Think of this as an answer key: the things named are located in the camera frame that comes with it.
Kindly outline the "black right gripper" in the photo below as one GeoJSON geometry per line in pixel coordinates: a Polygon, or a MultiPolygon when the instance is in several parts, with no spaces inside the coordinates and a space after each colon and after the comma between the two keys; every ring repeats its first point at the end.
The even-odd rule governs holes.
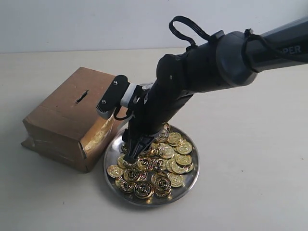
{"type": "Polygon", "coordinates": [[[193,92],[186,90],[174,80],[157,79],[153,86],[142,95],[134,117],[129,121],[122,135],[124,160],[135,163],[141,152],[149,149],[154,136],[163,128],[184,104],[193,92]]]}

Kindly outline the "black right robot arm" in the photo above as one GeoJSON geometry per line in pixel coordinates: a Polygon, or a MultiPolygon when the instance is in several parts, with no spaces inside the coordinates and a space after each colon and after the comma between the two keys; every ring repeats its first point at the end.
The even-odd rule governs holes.
{"type": "Polygon", "coordinates": [[[129,163],[136,162],[194,94],[246,86],[262,71],[308,62],[307,18],[261,35],[251,29],[209,35],[184,16],[174,17],[169,29],[189,46],[183,54],[166,54],[159,60],[156,81],[131,108],[133,116],[123,136],[129,163]]]}

